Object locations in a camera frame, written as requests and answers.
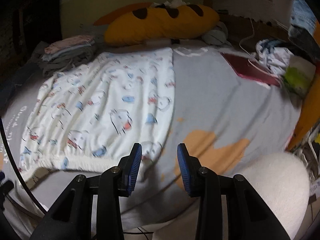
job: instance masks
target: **white cable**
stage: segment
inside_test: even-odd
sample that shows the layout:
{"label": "white cable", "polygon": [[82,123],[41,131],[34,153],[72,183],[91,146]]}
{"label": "white cable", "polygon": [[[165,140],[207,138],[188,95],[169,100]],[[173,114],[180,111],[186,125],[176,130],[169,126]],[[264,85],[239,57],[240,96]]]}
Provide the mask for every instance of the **white cable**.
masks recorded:
{"label": "white cable", "polygon": [[[250,57],[252,57],[253,60],[254,60],[256,63],[258,63],[259,65],[261,65],[261,64],[259,63],[259,61],[258,61],[254,56],[252,56],[249,52],[247,52],[247,51],[241,46],[242,42],[247,41],[247,40],[249,40],[249,39],[252,39],[252,38],[255,36],[255,31],[254,31],[254,27],[253,27],[253,23],[252,23],[252,19],[251,19],[251,18],[250,18],[250,22],[251,22],[251,27],[252,27],[252,34],[251,34],[249,37],[243,38],[243,39],[239,42],[239,46],[240,46],[240,48],[243,49]],[[270,73],[270,72],[267,72],[267,71],[264,71],[264,70],[258,68],[256,65],[254,65],[254,64],[250,61],[250,59],[248,59],[248,62],[249,62],[252,66],[254,66],[256,69],[258,69],[259,71],[261,71],[262,73],[264,73],[264,74],[266,74],[266,75],[269,75],[269,76],[271,76],[271,77],[276,78],[276,80],[277,80],[277,81],[279,82],[279,84],[281,85],[281,83],[280,83],[280,81],[279,81],[278,75],[272,74],[272,73]]]}

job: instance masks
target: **bread-shaped pillow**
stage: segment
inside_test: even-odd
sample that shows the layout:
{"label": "bread-shaped pillow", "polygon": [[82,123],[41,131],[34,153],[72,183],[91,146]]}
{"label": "bread-shaped pillow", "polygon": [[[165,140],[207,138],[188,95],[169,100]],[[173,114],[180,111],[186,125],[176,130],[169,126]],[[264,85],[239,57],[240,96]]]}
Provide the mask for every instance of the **bread-shaped pillow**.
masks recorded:
{"label": "bread-shaped pillow", "polygon": [[142,8],[121,15],[104,34],[107,44],[134,45],[146,39],[193,39],[211,30],[219,15],[204,5],[182,5],[178,8]]}

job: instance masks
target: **floor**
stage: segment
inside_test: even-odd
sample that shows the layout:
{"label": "floor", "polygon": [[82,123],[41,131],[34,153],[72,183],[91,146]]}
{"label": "floor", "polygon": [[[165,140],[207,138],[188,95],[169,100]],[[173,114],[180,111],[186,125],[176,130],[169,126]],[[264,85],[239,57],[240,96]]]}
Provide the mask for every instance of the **floor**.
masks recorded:
{"label": "floor", "polygon": [[303,237],[308,227],[316,218],[319,211],[320,211],[320,198],[318,198],[316,202],[313,202],[312,204],[308,205],[306,215],[304,216],[300,229],[296,237],[294,238],[294,240],[300,240],[301,237]]}

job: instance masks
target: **cartoon print fabric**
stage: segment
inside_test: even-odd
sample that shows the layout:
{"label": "cartoon print fabric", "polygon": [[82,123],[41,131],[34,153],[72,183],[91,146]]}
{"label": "cartoon print fabric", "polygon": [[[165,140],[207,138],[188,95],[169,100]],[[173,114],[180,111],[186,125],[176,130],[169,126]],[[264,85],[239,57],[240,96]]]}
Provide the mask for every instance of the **cartoon print fabric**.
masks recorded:
{"label": "cartoon print fabric", "polygon": [[20,172],[103,172],[143,145],[139,179],[158,158],[173,114],[170,48],[104,52],[88,65],[55,73],[40,87],[20,145]]}

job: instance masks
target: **red notebook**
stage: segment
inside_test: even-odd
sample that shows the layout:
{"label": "red notebook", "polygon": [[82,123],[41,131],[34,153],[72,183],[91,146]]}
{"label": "red notebook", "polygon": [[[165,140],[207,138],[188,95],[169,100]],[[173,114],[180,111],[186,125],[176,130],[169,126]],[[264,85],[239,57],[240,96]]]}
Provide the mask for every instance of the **red notebook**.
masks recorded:
{"label": "red notebook", "polygon": [[[276,77],[272,77],[256,69],[249,63],[247,58],[226,53],[221,53],[221,55],[225,58],[225,60],[229,63],[239,77],[280,87],[279,80]],[[265,68],[260,66],[256,61],[250,60],[250,62],[257,68],[266,71]]]}

